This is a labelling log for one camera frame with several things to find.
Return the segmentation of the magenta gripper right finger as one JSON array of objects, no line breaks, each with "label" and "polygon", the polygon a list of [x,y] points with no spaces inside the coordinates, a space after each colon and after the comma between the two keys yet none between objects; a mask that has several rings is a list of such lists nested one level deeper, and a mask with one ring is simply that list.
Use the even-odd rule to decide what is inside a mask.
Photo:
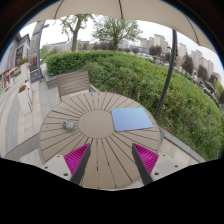
[{"label": "magenta gripper right finger", "polygon": [[157,154],[136,143],[132,144],[132,155],[144,185],[168,176],[183,168],[165,153]]}]

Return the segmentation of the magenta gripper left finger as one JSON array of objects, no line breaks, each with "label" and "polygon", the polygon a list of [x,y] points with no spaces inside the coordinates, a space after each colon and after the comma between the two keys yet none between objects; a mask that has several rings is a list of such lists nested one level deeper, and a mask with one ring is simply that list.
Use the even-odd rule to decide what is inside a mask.
[{"label": "magenta gripper left finger", "polygon": [[44,166],[43,169],[76,185],[79,185],[91,154],[91,145],[83,145],[72,152],[55,155]]}]

